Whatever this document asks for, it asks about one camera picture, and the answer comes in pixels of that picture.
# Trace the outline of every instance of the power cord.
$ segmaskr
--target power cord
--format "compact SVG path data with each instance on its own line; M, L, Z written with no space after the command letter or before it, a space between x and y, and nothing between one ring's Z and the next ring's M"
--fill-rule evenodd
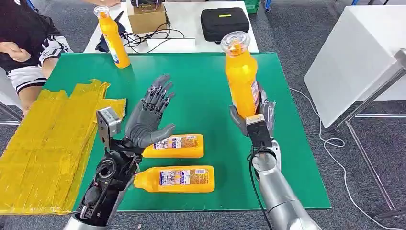
M167 29L167 28L160 29L160 28L161 28L162 26L164 26L164 25L168 25L168 26L169 26L169 29ZM182 37L171 37L171 38L169 38L169 35L170 35L170 32L171 32L171 31L176 31L176 32L180 33L180 34L182 35ZM125 39L128 41L126 44L124 44L124 46L130 47L134 52L136 52L136 53L138 53L138 54L141 54L141 53L137 52L137 51L135 50L135 48L136 48L137 46L139 46L141 43L146 42L147 39L153 38L153 36L156 36L157 34L166 34L164 38L160 38L160 39L166 39L166 40L164 40L163 42L159 43L157 46L155 46L153 49L149 50L149 51L146 52L145 54L147 54L147 53L153 51L153 50L156 49L158 46L160 46L162 43L167 42L167 41L169 41L169 40L171 40L171 39L185 38L185 35L184 35L181 31L175 30L175 29L171 29L170 24L164 23L164 24L161 24L160 26L158 26L158 28L157 28L154 32L152 32L152 33L150 33L150 34L146 34L146 35L144 35L144 36L139 36L139 35L136 35L136 34L134 34L134 33L130 33L130 32L124 31L124 32L123 32L123 35L124 35Z
M249 175L250 175L250 177L251 177L252 188L254 189L255 196L257 197L258 204L259 204L259 206L261 207L262 213L264 214L264 218L265 218L265 220L266 220L266 222L267 222L268 228L269 228L269 230L272 230L271 223L270 223L269 220L268 220L268 216L267 216L266 213L265 213L264 206L262 205L261 199L259 198L257 188L255 187L254 176L252 175L252 159L254 159L255 155L256 155L259 151L260 151L259 148L258 148L256 151L254 151L254 149L252 149L252 150L251 150L251 153L250 153L250 154L248 155L248 157L247 157L247 160L248 160L248 162L249 162Z
M372 221L373 221L375 224L377 224L379 227L384 228L384 229L388 229L388 230L405 230L405 229L390 228L390 227L385 227L385 226L383 226L382 224L378 223L374 218L370 217L366 212L364 212L364 211L355 203L355 201L352 199L350 190L348 189L348 185L347 185L347 170L345 169L345 167L344 167L342 164L340 164L340 163L333 157L333 155L331 155L330 151L328 151L328 149L327 149L327 144L332 145L332 146L335 146L335 147L342 148L342 147L345 146L345 142L344 142L342 139L339 139L339 138L330 138L330 139L327 139L327 140L323 139L323 138L321 137L321 119L320 119L320 115L317 113L317 111L316 111L316 109L315 109L315 107L314 107L312 101L310 100L310 98L307 97L304 93L300 92L299 90L296 90L296 89L293 89L293 88L290 88L290 87L289 87L289 89L292 90L292 91L298 92L298 93L300 93L301 95L303 95L303 96L310 102L310 105L312 106L313 112L318 116L318 118L319 118L319 133L318 133L318 136L319 136L320 140L323 141L323 146L324 146L324 149L326 150L326 152L330 155L330 157L331 157L331 158L343 169L343 171L344 171L344 185L345 185L345 189L347 190L347 194L348 194L348 197L350 198L350 201L355 205L355 207L356 207L359 211L361 211L361 213L363 213L366 217L368 217L370 220L372 220ZM334 144L333 142L331 142L331 141L333 141L333 140L335 140L335 141L340 141L342 144L341 144L341 145L340 145L340 144Z

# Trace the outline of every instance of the silver robotic arm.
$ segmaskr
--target silver robotic arm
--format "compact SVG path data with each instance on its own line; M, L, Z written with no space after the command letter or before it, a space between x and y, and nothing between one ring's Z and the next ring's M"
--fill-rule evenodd
M275 140L272 145L274 151L280 150ZM273 155L259 152L252 159L252 165L275 230L321 230L295 196Z
M260 85L259 92L257 115L243 119L234 106L230 106L230 115L241 132L251 139L252 150L248 157L250 173L253 167L270 223L275 230L321 230L303 208L281 172L278 159L281 149L272 138L275 102L268 100Z

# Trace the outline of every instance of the green tabletop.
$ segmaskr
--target green tabletop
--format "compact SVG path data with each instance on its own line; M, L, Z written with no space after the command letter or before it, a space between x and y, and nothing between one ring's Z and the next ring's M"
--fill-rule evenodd
M268 97L275 100L275 138L282 150L282 172L305 208L330 208L306 133L276 53L253 54L258 62L257 80ZM230 92L225 76L225 55L221 53L131 55L132 65L115 67L110 54L63 54L46 89L72 93L77 83L90 79L111 83L106 98L127 98L123 127L136 102L153 79L169 73L175 98L163 115L160 127L176 124L175 134L204 136L204 157L200 159L143 159L141 170L154 166L212 165L215 190L200 194L149 193L131 187L119 210L247 210L259 209L252 189L247 155L250 140L229 117ZM122 138L123 133L115 138ZM103 144L95 139L75 209L103 157Z

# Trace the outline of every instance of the orange bottle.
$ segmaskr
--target orange bottle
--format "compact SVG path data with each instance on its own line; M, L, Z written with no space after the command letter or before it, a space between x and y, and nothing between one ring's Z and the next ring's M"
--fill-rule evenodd
M172 135L145 148L144 158L201 158L204 155L202 134Z
M135 176L134 186L150 193L209 193L214 190L210 165L153 167Z
M221 47L226 53L226 75L233 105L243 117L253 116L258 107L259 91L255 79L257 61L249 54L249 36L235 31L224 36Z
M115 65L120 69L129 66L131 64L130 58L118 34L117 23L109 15L109 8L107 6L96 6L93 12L99 19L100 29L103 32Z

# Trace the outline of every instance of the black cable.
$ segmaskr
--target black cable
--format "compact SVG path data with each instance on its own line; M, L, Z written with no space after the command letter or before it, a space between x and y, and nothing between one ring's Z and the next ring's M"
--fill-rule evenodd
M269 228L269 230L272 230L271 223L268 220L268 216L266 215L265 209L264 209L264 207L262 206L262 203L261 203L261 199L259 198L257 188L255 187L254 176L252 175L252 159L254 159L254 157L255 157L255 155L257 153L259 153L259 150L260 150L260 148L258 148L256 151L254 151L254 149L252 149L251 154L248 155L248 157L247 157L247 159L249 161L249 175L251 177L252 188L254 189L255 196L257 197L258 204L261 207L262 213L264 214L264 218L265 218L265 220L267 222L268 228Z
M169 26L169 29L167 29L167 28L160 29L160 27L162 27L162 26L164 26L164 25L168 25L168 26ZM171 32L171 31L176 31L176 32L180 33L180 34L182 35L182 37L169 38L169 35L170 35L170 32ZM158 35L158 34L165 34L165 37L162 38L162 39L166 39L166 40L162 41L162 42L159 43L157 46L155 46L153 49L149 50L148 52L145 52L145 54L147 54L147 53L153 51L153 50L156 49L158 46L160 46L162 43L167 42L167 41L169 41L169 40L171 40L171 39L185 38L185 35L184 35L181 31L175 30L175 29L171 29L170 24L168 24L168 23L161 24L160 26L158 26L158 28L157 28L154 32L152 32L152 33L150 33L150 34L146 34L146 35L144 35L144 36L139 36L139 35L137 35L137 34L130 33L130 32L123 32L123 34L125 35L125 37L126 37L126 39L127 39L127 41L128 41L126 44L124 44L124 46L130 47L134 52L136 52L136 53L138 53L138 54L140 54L140 53L137 52L137 51L135 50L135 48L136 48L137 46L139 46L141 43L145 42L147 39L153 39L153 36L155 36L155 35Z

